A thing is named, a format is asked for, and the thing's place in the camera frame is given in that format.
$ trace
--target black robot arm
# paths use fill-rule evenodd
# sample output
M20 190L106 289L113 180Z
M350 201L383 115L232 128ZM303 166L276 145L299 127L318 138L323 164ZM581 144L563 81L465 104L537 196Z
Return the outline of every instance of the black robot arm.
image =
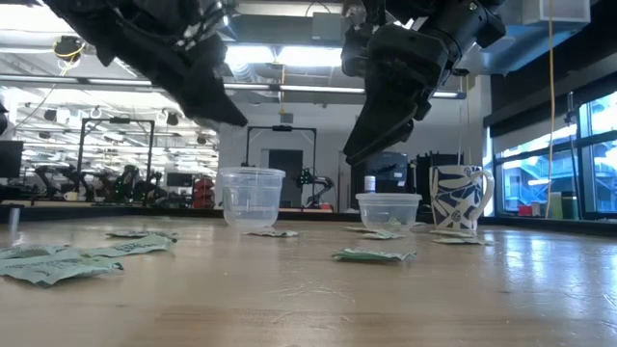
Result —
M343 71L364 77L366 90L366 102L343 150L349 164L408 140L414 120L430 111L429 99L463 54L475 42L487 47L505 35L505 25L495 14L505 1L363 1L368 21L349 29L341 56ZM422 17L423 23L417 31L383 25L379 12L390 9L404 21Z

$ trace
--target ceiling light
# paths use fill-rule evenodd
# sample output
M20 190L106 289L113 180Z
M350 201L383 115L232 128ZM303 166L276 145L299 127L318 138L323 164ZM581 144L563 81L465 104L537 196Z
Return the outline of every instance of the ceiling light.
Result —
M320 92L320 93L352 93L362 94L364 88L319 87L319 86L281 86L283 92Z
M90 83L92 84L110 85L110 86L130 86L130 87L151 87L152 86L152 82L148 80L89 78L88 81L90 81Z
M225 83L225 89L233 91L269 91L270 85L250 83Z
M452 92L435 92L433 94L433 97L437 97L437 98L458 98L459 94L458 93L452 93Z
M287 46L277 61L290 67L340 67L342 48Z
M272 49L264 45L230 45L225 57L225 63L230 65L272 62L274 62Z

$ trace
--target mug handle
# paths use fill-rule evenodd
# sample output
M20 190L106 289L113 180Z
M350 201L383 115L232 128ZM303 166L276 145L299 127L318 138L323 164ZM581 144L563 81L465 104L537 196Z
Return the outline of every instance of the mug handle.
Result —
M484 190L484 197L482 197L480 205L469 214L470 221L477 221L477 219L480 218L480 215L484 212L484 208L489 204L495 192L495 178L492 173L488 171L475 172L471 174L470 178L471 181L475 181L475 179L481 176L486 177L486 189Z

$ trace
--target door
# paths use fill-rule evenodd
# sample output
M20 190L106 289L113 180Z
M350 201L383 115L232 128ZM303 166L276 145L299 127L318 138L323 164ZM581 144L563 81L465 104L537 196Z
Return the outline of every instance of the door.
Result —
M302 206L302 193L296 179L302 173L303 152L291 149L270 149L269 167L285 172L282 180L281 207Z

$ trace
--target yellow cable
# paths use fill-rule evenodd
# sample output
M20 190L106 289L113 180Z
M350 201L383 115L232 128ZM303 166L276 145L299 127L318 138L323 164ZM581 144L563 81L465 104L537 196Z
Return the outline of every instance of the yellow cable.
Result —
M56 53L56 42L54 42L54 44L51 46L51 49L54 50L54 54L56 55L56 57L58 58L68 58L68 57L72 57L75 56L79 53L81 53L81 51L84 50L84 48L86 48L86 43L82 44L81 47L79 47L79 49L77 49L76 51L72 52L72 53L68 53L68 54L58 54Z
M467 100L467 144L469 146L469 165L473 165L471 162L471 132L469 129L469 75L465 76L465 95Z
M547 191L547 210L545 218L549 218L550 211L550 180L552 179L552 133L555 130L555 76L553 61L553 42L552 42L552 11L553 0L549 0L549 75L550 75L550 142L549 142L549 189Z

